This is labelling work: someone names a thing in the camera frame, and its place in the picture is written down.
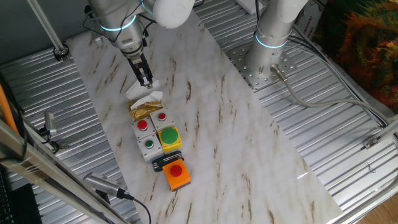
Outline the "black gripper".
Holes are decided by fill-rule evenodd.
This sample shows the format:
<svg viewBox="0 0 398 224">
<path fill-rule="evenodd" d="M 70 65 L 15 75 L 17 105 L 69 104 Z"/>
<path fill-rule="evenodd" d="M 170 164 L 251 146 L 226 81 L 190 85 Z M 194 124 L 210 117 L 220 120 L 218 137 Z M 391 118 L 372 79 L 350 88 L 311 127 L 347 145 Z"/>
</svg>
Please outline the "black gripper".
<svg viewBox="0 0 398 224">
<path fill-rule="evenodd" d="M 127 61 L 129 62 L 136 78 L 140 78 L 141 86 L 151 89 L 153 88 L 153 76 L 149 68 L 149 64 L 143 53 L 137 55 L 127 56 Z"/>
</svg>

